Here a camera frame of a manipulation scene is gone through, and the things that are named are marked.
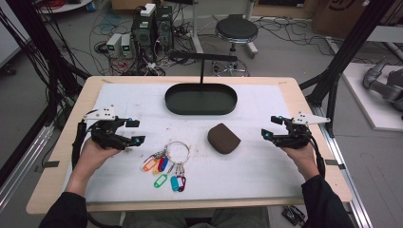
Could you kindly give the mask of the white box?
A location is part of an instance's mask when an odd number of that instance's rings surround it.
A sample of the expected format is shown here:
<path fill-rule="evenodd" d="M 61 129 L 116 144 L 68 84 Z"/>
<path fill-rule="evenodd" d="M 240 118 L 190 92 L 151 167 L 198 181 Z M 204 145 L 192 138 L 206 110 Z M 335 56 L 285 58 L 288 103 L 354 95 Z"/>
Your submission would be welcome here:
<path fill-rule="evenodd" d="M 147 3 L 141 10 L 141 16 L 150 17 L 156 8 L 155 4 Z"/>

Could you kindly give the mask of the cardboard box with black logo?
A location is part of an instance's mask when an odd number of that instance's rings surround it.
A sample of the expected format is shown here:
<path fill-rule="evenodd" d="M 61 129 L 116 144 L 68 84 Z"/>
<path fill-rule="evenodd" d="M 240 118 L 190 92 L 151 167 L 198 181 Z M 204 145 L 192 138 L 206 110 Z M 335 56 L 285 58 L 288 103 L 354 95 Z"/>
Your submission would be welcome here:
<path fill-rule="evenodd" d="M 312 19 L 312 32 L 335 38 L 346 38 L 357 25 L 366 26 L 379 13 L 380 6 L 367 11 L 372 0 L 318 0 Z"/>

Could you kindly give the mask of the black computer tower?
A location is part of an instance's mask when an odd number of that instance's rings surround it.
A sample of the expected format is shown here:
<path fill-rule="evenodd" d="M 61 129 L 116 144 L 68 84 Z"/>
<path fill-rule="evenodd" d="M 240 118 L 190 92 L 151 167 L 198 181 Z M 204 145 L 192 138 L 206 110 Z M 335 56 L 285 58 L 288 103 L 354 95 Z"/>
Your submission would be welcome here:
<path fill-rule="evenodd" d="M 159 6 L 156 10 L 157 38 L 161 47 L 173 48 L 172 7 Z"/>
<path fill-rule="evenodd" d="M 131 31 L 138 53 L 147 62 L 155 61 L 154 44 L 156 41 L 155 20 L 153 16 L 136 14 L 133 19 Z"/>

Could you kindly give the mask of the white table mat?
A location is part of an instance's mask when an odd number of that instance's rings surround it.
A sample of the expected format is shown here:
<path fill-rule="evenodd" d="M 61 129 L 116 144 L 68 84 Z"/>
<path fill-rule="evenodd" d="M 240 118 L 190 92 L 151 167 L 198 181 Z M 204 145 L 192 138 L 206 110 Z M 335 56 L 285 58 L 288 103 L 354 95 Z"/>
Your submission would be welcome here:
<path fill-rule="evenodd" d="M 235 85 L 238 102 L 227 115 L 190 116 L 170 112 L 164 103 L 167 84 L 103 85 L 95 103 L 100 109 L 114 106 L 119 117 L 140 122 L 135 128 L 122 127 L 126 137 L 145 136 L 144 143 L 106 161 L 89 181 L 89 202 L 185 201 L 298 198 L 302 176 L 293 162 L 271 142 L 262 138 L 267 129 L 285 133 L 272 116 L 289 116 L 276 85 Z M 230 154 L 217 152 L 207 140 L 208 131 L 223 123 L 239 138 Z M 142 169 L 152 154 L 172 143 L 175 158 L 184 163 L 186 185 L 172 189 L 169 180 L 155 187 L 160 176 Z"/>

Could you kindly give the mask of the black tape strip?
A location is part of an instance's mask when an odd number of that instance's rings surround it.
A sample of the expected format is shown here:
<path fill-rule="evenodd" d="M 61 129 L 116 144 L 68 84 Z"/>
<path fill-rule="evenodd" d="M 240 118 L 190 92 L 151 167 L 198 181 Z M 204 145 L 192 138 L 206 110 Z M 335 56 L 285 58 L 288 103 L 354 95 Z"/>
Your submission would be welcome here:
<path fill-rule="evenodd" d="M 59 161 L 46 161 L 45 163 L 43 163 L 41 165 L 35 166 L 34 172 L 43 173 L 43 171 L 46 168 L 58 167 L 59 163 L 60 163 Z"/>
<path fill-rule="evenodd" d="M 339 170 L 344 170 L 346 168 L 344 163 L 339 163 L 337 160 L 325 160 L 325 165 L 326 167 L 337 167 Z"/>

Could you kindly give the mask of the white desk leg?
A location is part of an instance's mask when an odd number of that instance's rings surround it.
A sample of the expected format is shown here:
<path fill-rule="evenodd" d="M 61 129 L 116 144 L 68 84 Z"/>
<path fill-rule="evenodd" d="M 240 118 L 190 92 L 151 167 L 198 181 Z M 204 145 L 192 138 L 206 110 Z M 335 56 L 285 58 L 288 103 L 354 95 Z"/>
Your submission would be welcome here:
<path fill-rule="evenodd" d="M 246 6 L 246 11 L 245 11 L 245 18 L 250 21 L 252 12 L 253 12 L 253 7 L 255 5 L 256 0 L 248 0 L 247 6 Z M 255 44 L 253 42 L 250 42 L 247 44 L 248 49 L 251 52 L 251 57 L 254 58 L 259 51 L 257 50 Z"/>
<path fill-rule="evenodd" d="M 198 36 L 198 0 L 192 0 L 192 30 L 190 32 L 194 49 L 197 53 L 203 53 L 202 44 Z"/>

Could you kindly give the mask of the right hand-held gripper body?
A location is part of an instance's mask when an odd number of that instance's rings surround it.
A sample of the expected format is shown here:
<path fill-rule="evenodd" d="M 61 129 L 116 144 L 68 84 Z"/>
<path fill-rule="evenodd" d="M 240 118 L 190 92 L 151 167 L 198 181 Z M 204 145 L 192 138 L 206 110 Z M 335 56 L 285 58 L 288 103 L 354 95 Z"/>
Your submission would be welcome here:
<path fill-rule="evenodd" d="M 284 118 L 283 124 L 288 131 L 287 135 L 273 134 L 272 143 L 276 147 L 289 147 L 299 149 L 306 146 L 312 137 L 309 124 L 326 124 L 330 118 L 299 112 L 294 118 Z"/>

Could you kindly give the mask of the aluminium rail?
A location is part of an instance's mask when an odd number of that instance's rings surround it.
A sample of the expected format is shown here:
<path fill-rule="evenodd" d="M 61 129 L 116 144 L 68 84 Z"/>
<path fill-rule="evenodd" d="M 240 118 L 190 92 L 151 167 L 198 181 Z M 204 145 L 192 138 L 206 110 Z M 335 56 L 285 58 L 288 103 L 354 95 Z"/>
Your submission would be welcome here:
<path fill-rule="evenodd" d="M 374 228 L 336 139 L 331 136 L 324 123 L 311 126 L 311 129 L 324 161 L 337 160 L 345 164 L 344 170 L 334 166 L 326 167 L 326 180 L 343 200 L 344 208 L 355 228 Z"/>
<path fill-rule="evenodd" d="M 41 128 L 29 147 L 24 150 L 21 160 L 12 169 L 5 183 L 0 187 L 0 214 L 7 207 L 15 191 L 48 144 L 53 132 L 53 125 Z"/>

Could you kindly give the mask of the black device on floor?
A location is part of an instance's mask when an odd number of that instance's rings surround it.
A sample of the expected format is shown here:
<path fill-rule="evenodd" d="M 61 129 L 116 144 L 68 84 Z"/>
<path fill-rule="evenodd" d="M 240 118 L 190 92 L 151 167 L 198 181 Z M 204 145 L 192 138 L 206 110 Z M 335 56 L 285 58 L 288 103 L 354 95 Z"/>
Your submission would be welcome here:
<path fill-rule="evenodd" d="M 294 226 L 305 224 L 305 214 L 294 205 L 285 205 L 281 214 Z"/>

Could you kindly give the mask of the black oval tray with hanger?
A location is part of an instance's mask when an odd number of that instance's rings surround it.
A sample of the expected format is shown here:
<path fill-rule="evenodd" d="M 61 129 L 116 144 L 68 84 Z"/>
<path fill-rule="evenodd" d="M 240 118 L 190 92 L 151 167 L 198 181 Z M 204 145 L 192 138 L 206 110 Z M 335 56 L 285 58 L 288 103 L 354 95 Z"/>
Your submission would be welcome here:
<path fill-rule="evenodd" d="M 204 61 L 235 62 L 237 56 L 174 51 L 172 58 L 201 60 L 201 77 L 198 83 L 182 83 L 171 86 L 164 94 L 165 106 L 178 115 L 226 115 L 238 102 L 237 92 L 229 85 L 205 83 Z"/>

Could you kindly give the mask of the brown pouch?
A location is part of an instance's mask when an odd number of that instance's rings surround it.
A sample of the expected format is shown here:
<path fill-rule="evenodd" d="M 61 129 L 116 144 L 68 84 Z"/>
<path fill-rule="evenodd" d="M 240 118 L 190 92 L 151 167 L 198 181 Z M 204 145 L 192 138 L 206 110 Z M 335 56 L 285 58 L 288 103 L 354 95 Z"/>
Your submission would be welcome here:
<path fill-rule="evenodd" d="M 222 155 L 232 153 L 240 144 L 240 138 L 224 123 L 212 127 L 208 131 L 207 140 Z"/>

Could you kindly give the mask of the black frame post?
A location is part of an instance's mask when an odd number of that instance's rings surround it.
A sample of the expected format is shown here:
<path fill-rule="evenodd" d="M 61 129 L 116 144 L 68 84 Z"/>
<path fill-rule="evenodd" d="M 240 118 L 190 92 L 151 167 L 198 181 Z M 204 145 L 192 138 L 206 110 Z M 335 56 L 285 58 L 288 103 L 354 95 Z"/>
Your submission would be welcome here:
<path fill-rule="evenodd" d="M 375 27 L 392 7 L 393 2 L 394 0 L 370 0 L 369 5 L 347 35 L 331 63 L 316 77 L 299 85 L 301 90 L 315 86 L 313 91 L 306 96 L 306 101 L 313 107 L 321 107 L 324 98 L 328 97 L 326 117 L 331 121 L 325 124 L 325 129 L 332 138 L 335 136 L 334 116 L 339 79 Z"/>
<path fill-rule="evenodd" d="M 6 181 L 10 179 L 11 173 L 26 154 L 28 146 L 33 142 L 40 128 L 54 120 L 58 104 L 65 97 L 78 95 L 82 90 L 83 87 L 79 85 L 77 78 L 80 77 L 85 81 L 90 77 L 89 73 L 76 67 L 62 56 L 44 25 L 39 9 L 35 6 L 33 0 L 6 0 L 6 3 L 42 56 L 42 58 L 36 56 L 29 43 L 23 40 L 23 36 L 18 33 L 17 28 L 13 26 L 0 8 L 0 22 L 5 26 L 17 45 L 26 53 L 37 75 L 48 89 L 48 105 L 0 168 L 0 187 L 3 187 Z"/>

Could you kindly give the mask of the black round stool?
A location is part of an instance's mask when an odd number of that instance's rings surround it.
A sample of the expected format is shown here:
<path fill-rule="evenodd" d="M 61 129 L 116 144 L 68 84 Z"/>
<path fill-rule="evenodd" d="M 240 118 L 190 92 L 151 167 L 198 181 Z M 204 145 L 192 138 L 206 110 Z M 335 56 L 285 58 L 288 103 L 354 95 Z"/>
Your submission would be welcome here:
<path fill-rule="evenodd" d="M 241 14 L 230 14 L 216 24 L 215 33 L 220 39 L 231 44 L 229 56 L 235 57 L 236 45 L 252 43 L 258 37 L 259 29 Z M 226 64 L 222 61 L 213 61 L 212 68 L 216 76 L 227 74 L 229 76 L 248 77 L 250 75 L 247 65 L 239 59 L 227 61 Z"/>

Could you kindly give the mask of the white platform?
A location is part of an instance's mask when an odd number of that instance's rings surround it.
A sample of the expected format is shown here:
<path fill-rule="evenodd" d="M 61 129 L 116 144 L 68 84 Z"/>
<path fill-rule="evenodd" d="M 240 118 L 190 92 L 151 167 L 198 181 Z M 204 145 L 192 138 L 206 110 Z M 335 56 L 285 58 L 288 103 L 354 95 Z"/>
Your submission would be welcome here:
<path fill-rule="evenodd" d="M 344 81 L 373 129 L 403 132 L 403 112 L 362 85 L 364 75 L 371 67 L 373 65 L 350 63 L 343 72 Z"/>

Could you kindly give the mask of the person's right hand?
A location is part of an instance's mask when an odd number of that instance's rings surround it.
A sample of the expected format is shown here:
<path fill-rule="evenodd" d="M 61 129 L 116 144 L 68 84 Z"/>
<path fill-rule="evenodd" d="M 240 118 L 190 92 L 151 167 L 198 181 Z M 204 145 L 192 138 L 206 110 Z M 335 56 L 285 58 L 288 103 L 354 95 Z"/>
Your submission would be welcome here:
<path fill-rule="evenodd" d="M 315 161 L 314 148 L 310 144 L 300 149 L 282 147 L 281 150 L 294 162 L 298 172 L 306 181 L 319 174 Z"/>

